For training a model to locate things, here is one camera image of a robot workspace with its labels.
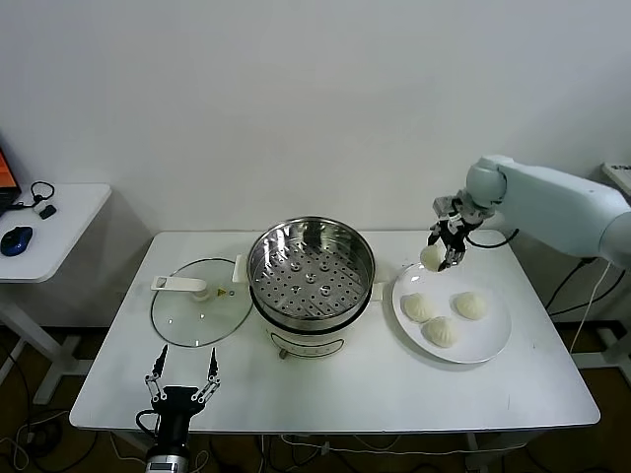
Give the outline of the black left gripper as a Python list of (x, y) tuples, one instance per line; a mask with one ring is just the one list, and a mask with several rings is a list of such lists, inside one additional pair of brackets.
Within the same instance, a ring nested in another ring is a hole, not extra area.
[(198, 390), (186, 386), (163, 387), (161, 378), (168, 348), (168, 345), (163, 346), (151, 372), (144, 378), (153, 410), (159, 416), (157, 436), (151, 448), (151, 455), (188, 456), (190, 421), (204, 409), (205, 405), (200, 402), (207, 402), (221, 385), (216, 348), (213, 347), (211, 351), (207, 382)]

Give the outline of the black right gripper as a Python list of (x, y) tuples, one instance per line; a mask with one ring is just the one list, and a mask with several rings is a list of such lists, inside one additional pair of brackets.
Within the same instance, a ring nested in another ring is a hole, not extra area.
[(431, 233), (428, 236), (427, 245), (434, 245), (441, 240), (447, 249), (438, 265), (438, 272), (445, 271), (461, 263), (463, 250), (465, 250), (465, 238), (480, 226), (481, 219), (478, 216), (463, 216), (460, 213), (455, 213), (441, 218), (438, 224), (430, 228)]

